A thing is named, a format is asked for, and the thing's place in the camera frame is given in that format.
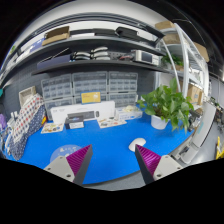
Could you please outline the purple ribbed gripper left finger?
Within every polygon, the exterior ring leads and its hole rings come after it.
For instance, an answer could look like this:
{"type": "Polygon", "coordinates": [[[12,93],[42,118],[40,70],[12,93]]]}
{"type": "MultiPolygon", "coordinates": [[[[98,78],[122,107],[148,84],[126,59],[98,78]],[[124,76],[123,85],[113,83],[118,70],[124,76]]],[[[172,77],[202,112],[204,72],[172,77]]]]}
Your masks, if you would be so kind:
{"type": "Polygon", "coordinates": [[[92,145],[88,145],[67,157],[58,156],[44,170],[81,186],[85,179],[92,155],[92,145]]]}

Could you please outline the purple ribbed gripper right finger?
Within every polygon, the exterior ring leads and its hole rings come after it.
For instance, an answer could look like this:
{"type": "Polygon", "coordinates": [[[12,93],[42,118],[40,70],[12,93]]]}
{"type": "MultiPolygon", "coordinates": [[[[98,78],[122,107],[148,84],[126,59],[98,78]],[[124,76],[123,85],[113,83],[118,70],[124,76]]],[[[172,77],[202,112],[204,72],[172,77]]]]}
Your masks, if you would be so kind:
{"type": "Polygon", "coordinates": [[[150,184],[182,169],[182,166],[169,155],[160,156],[140,145],[135,146],[135,156],[145,184],[150,184]]]}

